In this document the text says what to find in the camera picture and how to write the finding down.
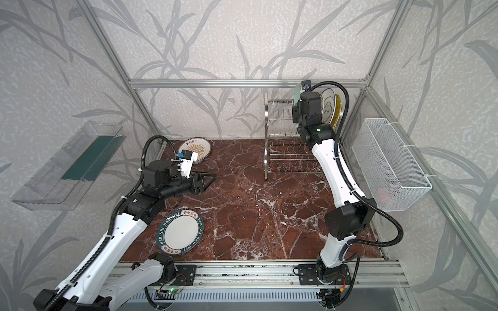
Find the white plate green rim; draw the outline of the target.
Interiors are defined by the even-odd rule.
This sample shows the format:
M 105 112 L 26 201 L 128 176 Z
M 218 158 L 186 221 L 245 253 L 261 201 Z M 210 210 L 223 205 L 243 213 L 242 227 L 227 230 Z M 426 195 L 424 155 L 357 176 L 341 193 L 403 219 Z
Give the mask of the white plate green rim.
M 331 88 L 325 89 L 322 94 L 322 116 L 332 118 L 336 109 L 336 94 Z

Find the yellow woven bamboo plate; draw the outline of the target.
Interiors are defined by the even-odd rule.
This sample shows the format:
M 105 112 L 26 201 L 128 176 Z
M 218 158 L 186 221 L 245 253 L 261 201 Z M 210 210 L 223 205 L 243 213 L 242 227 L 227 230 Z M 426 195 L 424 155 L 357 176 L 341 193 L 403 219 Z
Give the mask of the yellow woven bamboo plate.
M 339 94 L 336 94 L 335 95 L 335 110 L 334 110 L 334 113 L 333 113 L 331 121 L 330 121 L 330 125 L 334 129 L 338 128 L 338 125 L 339 125 L 341 118 L 342 118 L 342 114 L 343 114 L 342 99 L 341 99 L 341 96 Z

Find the large orange sunburst plate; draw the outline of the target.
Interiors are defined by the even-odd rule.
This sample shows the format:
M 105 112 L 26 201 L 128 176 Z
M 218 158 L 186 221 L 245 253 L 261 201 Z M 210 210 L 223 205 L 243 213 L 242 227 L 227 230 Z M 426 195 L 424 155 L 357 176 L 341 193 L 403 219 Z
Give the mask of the large orange sunburst plate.
M 211 143 L 202 137 L 190 138 L 184 141 L 178 148 L 179 151 L 189 150 L 191 152 L 196 152 L 198 154 L 198 158 L 194 162 L 195 165 L 206 159 L 210 155 L 211 149 Z

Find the green flower plate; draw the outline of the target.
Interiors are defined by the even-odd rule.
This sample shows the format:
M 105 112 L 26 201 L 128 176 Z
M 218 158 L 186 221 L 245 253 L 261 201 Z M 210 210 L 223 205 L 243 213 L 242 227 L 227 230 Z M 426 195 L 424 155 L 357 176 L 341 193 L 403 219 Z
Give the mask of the green flower plate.
M 293 111 L 296 111 L 298 114 L 300 112 L 299 102 L 300 102 L 300 95 L 302 92 L 303 92 L 302 84 L 297 84 L 294 91 Z

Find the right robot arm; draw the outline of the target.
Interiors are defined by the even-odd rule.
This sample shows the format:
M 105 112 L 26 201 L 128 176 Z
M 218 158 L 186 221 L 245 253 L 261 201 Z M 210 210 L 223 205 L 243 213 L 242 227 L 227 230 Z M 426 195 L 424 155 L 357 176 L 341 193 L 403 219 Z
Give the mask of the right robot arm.
M 329 284 L 342 274 L 344 255 L 371 221 L 374 210 L 367 204 L 374 201 L 358 198 L 364 193 L 346 166 L 333 127 L 323 122 L 322 103 L 320 93 L 303 91 L 294 101 L 293 123 L 319 162 L 333 194 L 335 209 L 325 216 L 328 238 L 316 262 L 317 279 Z

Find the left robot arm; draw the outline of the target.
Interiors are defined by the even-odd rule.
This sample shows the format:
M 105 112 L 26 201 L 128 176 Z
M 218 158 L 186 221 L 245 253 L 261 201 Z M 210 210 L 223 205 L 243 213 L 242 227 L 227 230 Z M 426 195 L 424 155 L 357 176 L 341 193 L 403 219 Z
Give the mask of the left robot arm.
M 191 161 L 157 160 L 141 166 L 131 192 L 111 214 L 107 232 L 86 258 L 54 290 L 42 290 L 36 310 L 116 310 L 140 290 L 154 283 L 167 284 L 178 275 L 171 255 L 152 254 L 143 264 L 111 285 L 105 281 L 136 238 L 165 209 L 168 199 L 202 194 L 216 174 L 191 171 Z

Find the stainless steel dish rack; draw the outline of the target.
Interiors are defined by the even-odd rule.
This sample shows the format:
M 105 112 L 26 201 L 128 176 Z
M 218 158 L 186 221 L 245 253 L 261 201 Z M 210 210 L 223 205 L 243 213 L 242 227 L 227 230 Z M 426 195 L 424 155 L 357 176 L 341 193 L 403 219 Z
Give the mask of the stainless steel dish rack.
M 268 99 L 265 103 L 264 178 L 271 174 L 318 174 L 321 166 L 293 123 L 294 101 Z

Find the white plate dark lettered rim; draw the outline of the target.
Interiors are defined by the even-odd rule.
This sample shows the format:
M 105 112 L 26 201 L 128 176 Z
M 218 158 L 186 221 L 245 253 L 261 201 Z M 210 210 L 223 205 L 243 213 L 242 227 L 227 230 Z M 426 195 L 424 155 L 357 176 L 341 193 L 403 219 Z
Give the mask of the white plate dark lettered rim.
M 183 255 L 191 251 L 202 239 L 204 220 L 190 209 L 170 214 L 159 226 L 156 243 L 169 255 Z

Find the aluminium frame rail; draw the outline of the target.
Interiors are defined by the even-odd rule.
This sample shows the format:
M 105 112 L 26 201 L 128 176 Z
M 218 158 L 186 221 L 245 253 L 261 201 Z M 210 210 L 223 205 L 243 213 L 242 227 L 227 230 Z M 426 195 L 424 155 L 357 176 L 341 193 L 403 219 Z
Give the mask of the aluminium frame rail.
M 132 79 L 132 88 L 295 88 L 302 80 L 250 79 Z

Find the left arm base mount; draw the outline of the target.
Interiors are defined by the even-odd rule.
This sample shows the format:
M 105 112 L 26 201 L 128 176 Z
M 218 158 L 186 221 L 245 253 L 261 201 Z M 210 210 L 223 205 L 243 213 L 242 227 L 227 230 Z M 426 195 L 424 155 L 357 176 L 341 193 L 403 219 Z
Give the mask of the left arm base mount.
M 173 276 L 165 281 L 161 279 L 155 283 L 152 283 L 151 286 L 193 286 L 197 265 L 195 264 L 180 264 L 175 266 L 175 273 Z

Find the clear plastic wall shelf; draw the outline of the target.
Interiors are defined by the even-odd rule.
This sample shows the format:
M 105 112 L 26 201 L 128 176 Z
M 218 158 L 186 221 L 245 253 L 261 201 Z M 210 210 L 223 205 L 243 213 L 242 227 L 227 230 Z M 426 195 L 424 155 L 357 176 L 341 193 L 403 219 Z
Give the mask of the clear plastic wall shelf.
M 88 121 L 12 198 L 30 211 L 72 211 L 126 137 L 117 124 Z

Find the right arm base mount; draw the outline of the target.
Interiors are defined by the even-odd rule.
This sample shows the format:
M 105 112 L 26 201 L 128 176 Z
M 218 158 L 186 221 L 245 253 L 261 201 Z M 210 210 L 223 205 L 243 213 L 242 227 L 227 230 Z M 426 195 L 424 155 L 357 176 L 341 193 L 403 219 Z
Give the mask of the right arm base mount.
M 347 264 L 327 268 L 322 263 L 299 264 L 293 268 L 300 285 L 339 285 L 351 283 L 351 273 Z

